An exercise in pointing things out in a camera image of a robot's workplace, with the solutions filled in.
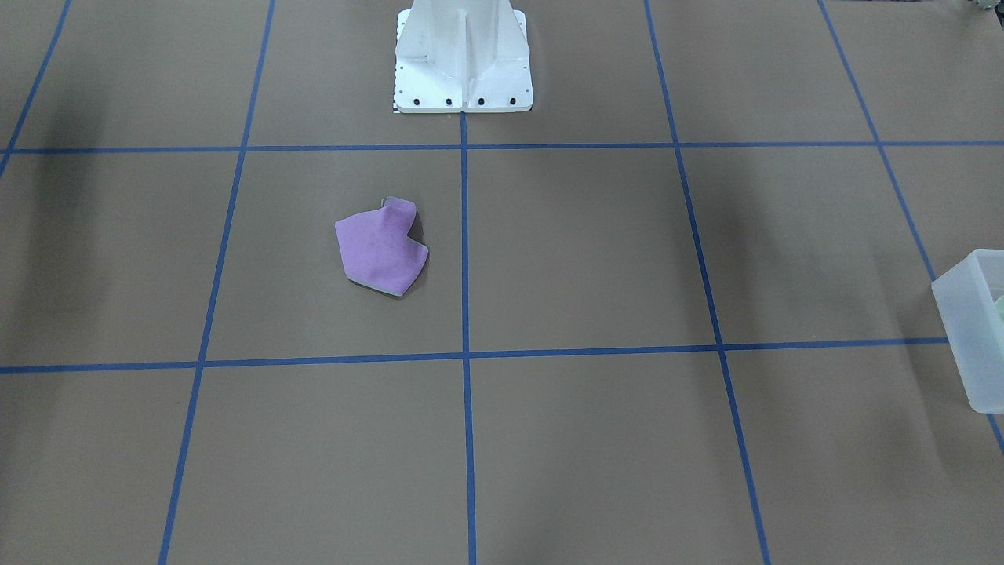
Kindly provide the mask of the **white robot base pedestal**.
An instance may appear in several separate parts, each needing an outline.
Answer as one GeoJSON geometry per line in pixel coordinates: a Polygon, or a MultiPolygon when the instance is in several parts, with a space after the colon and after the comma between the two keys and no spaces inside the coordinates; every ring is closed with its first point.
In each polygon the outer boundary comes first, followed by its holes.
{"type": "Polygon", "coordinates": [[[534,105],[526,14],[509,1],[413,1],[395,25],[392,108],[525,112],[534,105]]]}

